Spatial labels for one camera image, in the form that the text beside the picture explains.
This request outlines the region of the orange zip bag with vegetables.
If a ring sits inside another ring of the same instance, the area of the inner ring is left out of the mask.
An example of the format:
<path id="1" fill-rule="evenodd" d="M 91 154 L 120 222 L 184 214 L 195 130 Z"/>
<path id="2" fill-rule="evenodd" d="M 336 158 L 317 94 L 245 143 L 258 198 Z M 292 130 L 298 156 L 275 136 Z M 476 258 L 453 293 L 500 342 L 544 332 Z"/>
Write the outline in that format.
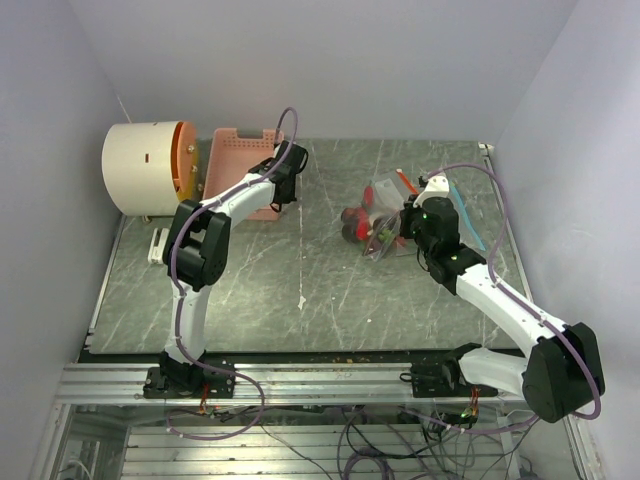
<path id="1" fill-rule="evenodd" d="M 372 261 L 414 253 L 415 246 L 400 235 L 400 212 L 412 194 L 417 190 L 401 169 L 372 177 L 360 205 L 341 213 L 343 239 Z"/>

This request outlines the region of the pink perforated plastic basket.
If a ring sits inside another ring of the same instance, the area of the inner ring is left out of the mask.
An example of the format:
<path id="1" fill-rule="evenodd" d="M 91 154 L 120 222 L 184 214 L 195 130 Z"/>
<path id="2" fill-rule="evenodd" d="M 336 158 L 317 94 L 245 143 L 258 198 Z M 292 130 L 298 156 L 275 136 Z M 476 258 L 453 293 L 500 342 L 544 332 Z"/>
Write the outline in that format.
<path id="1" fill-rule="evenodd" d="M 250 168 L 271 157 L 274 153 L 274 138 L 274 129 L 216 129 L 202 199 L 209 200 L 230 189 Z"/>

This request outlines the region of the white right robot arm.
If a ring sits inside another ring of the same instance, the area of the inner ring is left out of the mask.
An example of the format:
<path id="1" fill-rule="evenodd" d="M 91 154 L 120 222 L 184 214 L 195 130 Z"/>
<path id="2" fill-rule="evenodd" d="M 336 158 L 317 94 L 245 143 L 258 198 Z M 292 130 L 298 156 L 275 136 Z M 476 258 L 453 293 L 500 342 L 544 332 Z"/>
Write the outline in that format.
<path id="1" fill-rule="evenodd" d="M 605 384 L 595 333 L 549 314 L 499 278 L 487 259 L 461 241 L 449 199 L 412 195 L 400 219 L 401 235 L 416 243 L 418 261 L 431 278 L 491 319 L 521 352 L 458 347 L 444 361 L 442 387 L 455 396 L 476 385 L 519 396 L 548 423 L 584 417 L 587 405 L 593 407 L 587 417 L 597 418 Z"/>

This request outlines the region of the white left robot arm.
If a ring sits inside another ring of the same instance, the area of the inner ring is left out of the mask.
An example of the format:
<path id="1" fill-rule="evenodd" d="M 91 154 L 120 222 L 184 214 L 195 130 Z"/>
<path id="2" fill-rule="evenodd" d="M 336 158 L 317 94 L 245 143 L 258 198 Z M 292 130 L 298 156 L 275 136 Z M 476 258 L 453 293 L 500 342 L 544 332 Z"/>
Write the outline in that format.
<path id="1" fill-rule="evenodd" d="M 171 334 L 161 353 L 159 372 L 182 397 L 204 386 L 204 323 L 212 287 L 224 273 L 231 232 L 263 207 L 280 210 L 296 200 L 296 177 L 308 152 L 281 141 L 274 154 L 253 166 L 221 194 L 181 202 L 173 217 L 163 252 L 172 283 Z"/>

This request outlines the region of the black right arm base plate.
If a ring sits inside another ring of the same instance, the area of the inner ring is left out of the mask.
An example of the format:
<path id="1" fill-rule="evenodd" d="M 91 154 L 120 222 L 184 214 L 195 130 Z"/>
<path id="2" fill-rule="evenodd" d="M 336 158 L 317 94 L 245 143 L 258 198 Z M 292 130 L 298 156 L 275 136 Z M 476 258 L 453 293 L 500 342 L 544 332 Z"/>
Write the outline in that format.
<path id="1" fill-rule="evenodd" d="M 471 385 L 454 379 L 447 367 L 440 364 L 412 364 L 399 380 L 411 387 L 414 398 L 493 398 L 498 390 L 488 386 Z"/>

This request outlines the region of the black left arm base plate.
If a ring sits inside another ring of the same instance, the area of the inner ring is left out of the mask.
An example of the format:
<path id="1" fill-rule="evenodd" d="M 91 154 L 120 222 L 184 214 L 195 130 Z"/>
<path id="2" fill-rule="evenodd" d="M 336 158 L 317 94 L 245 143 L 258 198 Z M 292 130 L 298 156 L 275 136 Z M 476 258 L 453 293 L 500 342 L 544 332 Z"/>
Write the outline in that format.
<path id="1" fill-rule="evenodd" d="M 235 378 L 196 365 L 157 366 L 148 370 L 142 394 L 145 399 L 229 399 Z"/>

